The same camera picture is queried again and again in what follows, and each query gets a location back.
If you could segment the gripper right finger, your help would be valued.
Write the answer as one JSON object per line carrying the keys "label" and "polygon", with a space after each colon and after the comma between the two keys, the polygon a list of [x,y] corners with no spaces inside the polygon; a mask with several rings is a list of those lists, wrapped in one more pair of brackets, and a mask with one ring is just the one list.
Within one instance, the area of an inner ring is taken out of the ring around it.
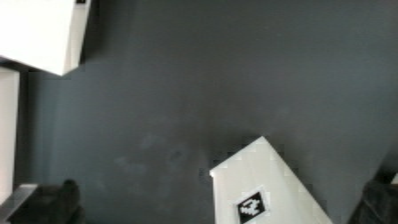
{"label": "gripper right finger", "polygon": [[398,224],[398,173],[367,183],[349,224]]}

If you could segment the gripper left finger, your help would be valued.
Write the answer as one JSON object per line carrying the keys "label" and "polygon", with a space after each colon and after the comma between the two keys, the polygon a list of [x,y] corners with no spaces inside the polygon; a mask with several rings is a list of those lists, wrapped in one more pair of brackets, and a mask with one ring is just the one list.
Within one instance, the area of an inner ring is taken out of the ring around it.
{"label": "gripper left finger", "polygon": [[72,179],[61,185],[20,185],[0,203],[0,224],[84,224],[81,187]]}

